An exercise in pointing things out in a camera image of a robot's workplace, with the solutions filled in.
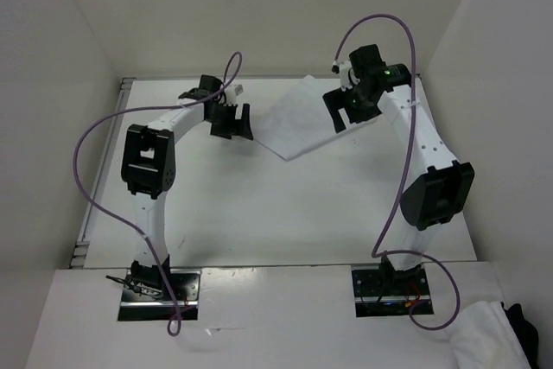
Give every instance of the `cloth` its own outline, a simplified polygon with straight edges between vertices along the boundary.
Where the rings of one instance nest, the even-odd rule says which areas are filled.
[[[348,125],[336,134],[322,100],[327,92],[327,87],[308,75],[255,121],[255,140],[288,161],[374,121]]]
[[[460,369],[531,369],[499,302],[476,302],[448,328]]]

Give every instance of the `black metal base plate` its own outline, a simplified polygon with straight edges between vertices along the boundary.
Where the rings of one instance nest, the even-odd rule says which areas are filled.
[[[384,286],[377,264],[352,267],[352,282],[357,317],[408,315],[417,298],[421,304],[413,309],[413,315],[434,314],[424,269],[409,282]]]
[[[184,309],[182,320],[198,320],[200,271],[171,270],[169,281],[179,305]],[[123,288],[118,321],[166,321],[174,314],[175,306],[168,295],[164,295],[163,298],[152,298]]]

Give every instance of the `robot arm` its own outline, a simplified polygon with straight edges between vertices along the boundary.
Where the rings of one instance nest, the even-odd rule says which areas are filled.
[[[407,147],[410,136],[410,72],[403,64],[387,66],[376,45],[353,51],[350,60],[334,68],[340,74],[339,89],[323,96],[334,121],[334,129],[346,128],[339,110],[349,123],[361,123],[383,114]],[[401,226],[394,249],[426,252],[441,224],[459,213],[474,179],[470,163],[460,164],[438,135],[422,107],[416,112],[416,131],[401,211],[409,226]],[[413,255],[391,256],[395,270],[420,264]]]
[[[179,97],[179,105],[203,99],[222,87],[215,77],[202,75],[200,86]],[[165,200],[176,176],[175,145],[195,125],[206,120],[212,123],[211,135],[224,138],[242,136],[253,139],[248,104],[243,105],[241,119],[235,119],[236,97],[241,85],[232,85],[215,100],[168,111],[146,125],[133,124],[127,130],[121,176],[132,193],[136,223],[156,249],[163,268],[169,275],[169,254],[165,242]],[[144,239],[137,241],[137,251],[130,279],[149,289],[162,290],[163,284],[156,262]]]

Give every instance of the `white table surface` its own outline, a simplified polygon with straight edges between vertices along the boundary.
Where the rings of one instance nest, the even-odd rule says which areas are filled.
[[[503,301],[489,263],[450,263],[462,307]],[[435,325],[454,308],[449,280],[426,266]],[[27,369],[454,369],[446,333],[424,332],[407,316],[356,318],[351,268],[204,269],[198,321],[167,335],[165,321],[117,322],[121,288],[105,274],[57,271]]]
[[[241,80],[240,103],[251,104],[252,126],[298,80]],[[328,90],[339,81],[323,81]],[[127,108],[172,105],[198,80],[135,81]],[[423,90],[423,105],[428,109]],[[162,111],[124,116],[97,201],[133,219],[130,193],[120,176],[130,124],[147,124]],[[211,137],[210,125],[192,129],[176,146],[177,176],[166,207],[172,266],[363,264],[391,207],[405,148],[384,118],[291,162],[256,142]],[[383,248],[404,221],[394,221]],[[129,267],[136,235],[94,210],[86,235],[86,268]],[[462,214],[443,227],[429,254],[474,261]]]

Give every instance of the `purple cable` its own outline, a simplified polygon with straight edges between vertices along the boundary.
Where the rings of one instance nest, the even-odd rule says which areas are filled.
[[[232,63],[232,58],[226,63],[225,73],[223,74],[223,83],[226,82],[226,76],[228,75],[228,70],[231,66],[231,63]]]
[[[77,144],[75,145],[75,150],[73,151],[73,177],[75,179],[75,183],[77,184],[77,188],[79,189],[79,191],[83,194],[83,196],[85,196],[85,199],[88,200],[88,202],[93,206],[93,207],[96,207],[99,211],[105,213],[106,215],[108,216],[111,216],[113,219],[117,219],[121,222],[123,222],[124,224],[126,224],[127,226],[130,226],[132,229],[134,229],[142,238],[144,238],[144,241],[146,242],[146,245],[148,246],[150,252],[152,253],[152,257],[154,257],[154,261],[156,261],[156,266],[157,268],[159,269],[160,271],[160,274],[162,275],[162,280],[163,280],[163,283],[165,284],[165,287],[167,288],[167,292],[169,294],[169,296],[171,297],[171,301],[173,302],[173,305],[175,306],[175,315],[173,315],[169,321],[168,321],[168,325],[167,325],[167,333],[169,333],[170,336],[173,336],[173,337],[176,337],[179,335],[179,333],[181,332],[181,326],[182,326],[182,311],[186,310],[186,309],[181,309],[181,307],[179,307],[179,303],[176,299],[176,295],[175,295],[175,292],[173,291],[173,289],[171,288],[171,284],[169,283],[169,280],[168,280],[168,277],[167,275],[165,274],[165,271],[163,270],[163,267],[162,267],[162,263],[157,255],[157,252],[156,252],[156,249],[154,248],[154,246],[152,245],[151,241],[149,240],[148,236],[144,233],[144,231],[142,229],[140,229],[138,226],[136,226],[135,224],[133,224],[132,222],[130,222],[129,220],[117,215],[116,213],[110,211],[109,209],[106,209],[105,207],[102,207],[100,204],[98,204],[98,202],[96,202],[85,190],[85,188],[83,187],[83,184],[82,182],[80,181],[80,178],[79,178],[79,171],[77,169],[77,166],[78,166],[78,160],[79,160],[79,150],[80,150],[80,146],[82,145],[82,143],[85,141],[86,137],[91,133],[91,131],[93,131],[96,127],[98,127],[99,125],[101,125],[103,122],[111,119],[111,118],[114,118],[114,117],[117,117],[117,116],[120,116],[122,114],[126,114],[128,112],[137,112],[137,111],[149,111],[149,110],[179,110],[181,108],[186,108],[186,107],[191,107],[193,105],[198,105],[198,104],[202,104],[202,103],[205,103],[206,101],[209,101],[210,99],[214,99],[216,98],[218,95],[220,95],[235,79],[236,79],[236,76],[238,75],[238,72],[240,71],[240,67],[242,67],[242,53],[240,53],[239,51],[235,52],[234,54],[232,54],[230,60],[228,61],[228,63],[226,64],[226,70],[225,72],[228,71],[228,67],[231,65],[231,62],[234,60],[234,57],[238,56],[238,65],[236,66],[236,70],[234,71],[234,74],[232,75],[232,77],[229,79],[228,82],[226,82],[217,92],[214,92],[213,94],[203,98],[203,99],[199,99],[198,101],[194,101],[193,103],[190,103],[190,104],[185,104],[185,105],[161,105],[161,106],[149,106],[149,107],[137,107],[137,108],[128,108],[126,110],[120,110],[120,111],[116,111],[112,114],[109,114],[107,116],[104,116],[102,117],[101,119],[97,120],[96,122],[94,122],[90,127],[88,127],[85,132],[82,134],[82,136],[79,138],[79,140],[77,141]],[[176,330],[173,332],[171,331],[171,323],[176,320],[177,321],[177,328]]]
[[[416,54],[415,54],[415,41],[413,40],[413,35],[407,25],[404,21],[402,21],[400,18],[394,16],[394,15],[388,15],[385,13],[378,13],[375,15],[369,15],[365,16],[362,19],[359,19],[356,23],[353,24],[353,26],[346,32],[344,35],[342,41],[340,42],[340,45],[338,46],[338,50],[336,51],[336,55],[334,56],[334,63],[340,58],[340,52],[342,48],[344,47],[344,43],[346,43],[346,40],[348,36],[363,22],[370,21],[371,19],[375,19],[378,17],[383,17],[384,19],[391,19],[394,22],[397,22],[401,25],[401,27],[404,29],[405,34],[407,35],[407,38],[409,39],[409,45],[411,50],[411,103],[416,102],[416,93],[415,93],[415,71],[416,71]],[[394,217],[396,216],[397,208],[399,207],[399,203],[401,201],[401,196],[404,192],[405,183],[407,182],[407,175],[409,173],[409,166],[411,163],[411,157],[413,156],[413,144],[415,142],[415,128],[416,128],[416,106],[413,105],[411,107],[411,124],[410,124],[410,132],[409,132],[409,143],[407,145],[407,155],[405,157],[405,165],[404,165],[404,171],[401,175],[401,181],[399,182],[399,188],[397,189],[396,193],[396,199],[394,200],[394,203],[391,207],[390,214],[388,215],[388,219],[385,222],[384,228],[382,229],[382,232],[378,236],[377,242],[374,245],[374,248],[372,248],[371,257],[373,258],[381,258],[388,255],[393,254],[410,254],[410,255],[417,255],[423,258],[427,258],[433,263],[437,264],[442,270],[446,273],[446,275],[449,278],[449,281],[451,281],[451,285],[453,285],[453,290],[455,291],[455,311],[451,318],[447,320],[445,323],[441,324],[440,326],[436,327],[429,327],[424,326],[423,324],[419,323],[415,320],[415,317],[413,316],[413,310],[415,307],[419,306],[423,302],[415,302],[412,306],[409,307],[409,317],[415,323],[416,326],[419,328],[422,328],[424,330],[429,331],[437,331],[442,330],[443,328],[446,328],[451,323],[454,322],[455,318],[457,318],[457,315],[459,314],[459,311],[461,309],[461,294],[459,293],[459,287],[457,287],[457,283],[455,282],[453,276],[449,272],[449,270],[446,268],[446,266],[439,260],[437,260],[434,257],[431,257],[428,254],[423,254],[421,252],[416,252],[412,250],[393,250],[393,251],[382,251],[378,252],[378,248],[382,245],[382,241],[384,241],[384,238],[386,236],[386,233],[390,230],[391,222],[393,221]]]

